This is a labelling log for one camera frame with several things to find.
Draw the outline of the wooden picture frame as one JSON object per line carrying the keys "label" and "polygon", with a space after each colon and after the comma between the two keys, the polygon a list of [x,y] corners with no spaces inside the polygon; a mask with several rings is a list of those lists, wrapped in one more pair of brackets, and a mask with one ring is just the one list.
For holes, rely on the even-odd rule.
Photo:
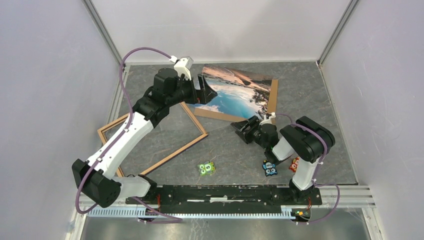
{"label": "wooden picture frame", "polygon": [[207,136],[186,103],[181,102],[171,107],[169,115],[134,146],[115,175],[148,175]]}

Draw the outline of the landscape photo print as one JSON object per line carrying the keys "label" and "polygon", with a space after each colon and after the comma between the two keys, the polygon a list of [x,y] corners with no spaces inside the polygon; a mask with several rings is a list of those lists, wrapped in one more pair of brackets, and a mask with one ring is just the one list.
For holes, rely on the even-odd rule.
{"label": "landscape photo print", "polygon": [[205,65],[201,74],[217,96],[194,105],[195,116],[239,122],[276,111],[278,80],[271,75],[216,65]]}

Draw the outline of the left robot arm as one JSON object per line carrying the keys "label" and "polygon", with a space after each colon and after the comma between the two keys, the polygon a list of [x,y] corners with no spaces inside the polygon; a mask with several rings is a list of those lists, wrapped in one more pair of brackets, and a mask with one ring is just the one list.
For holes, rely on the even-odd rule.
{"label": "left robot arm", "polygon": [[199,88],[185,73],[161,68],[144,95],[136,101],[121,127],[87,160],[76,159],[71,166],[77,186],[75,206],[84,194],[95,206],[107,208],[118,199],[139,197],[145,204],[153,203],[157,190],[141,176],[116,177],[115,173],[131,150],[170,112],[170,108],[185,102],[206,105],[217,97],[204,75],[197,76]]}

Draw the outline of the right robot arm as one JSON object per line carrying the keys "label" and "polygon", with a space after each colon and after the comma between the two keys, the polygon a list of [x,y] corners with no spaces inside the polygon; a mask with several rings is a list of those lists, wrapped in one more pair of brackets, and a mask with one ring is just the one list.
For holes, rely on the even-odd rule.
{"label": "right robot arm", "polygon": [[278,130],[272,123],[276,116],[275,112],[267,113],[263,119],[254,115],[230,125],[246,144],[254,142],[264,150],[266,159],[262,169],[267,177],[277,175],[277,165],[297,154],[298,164],[289,181],[288,198],[302,204],[315,189],[318,166],[336,140],[328,129],[307,116],[290,119],[289,125]]}

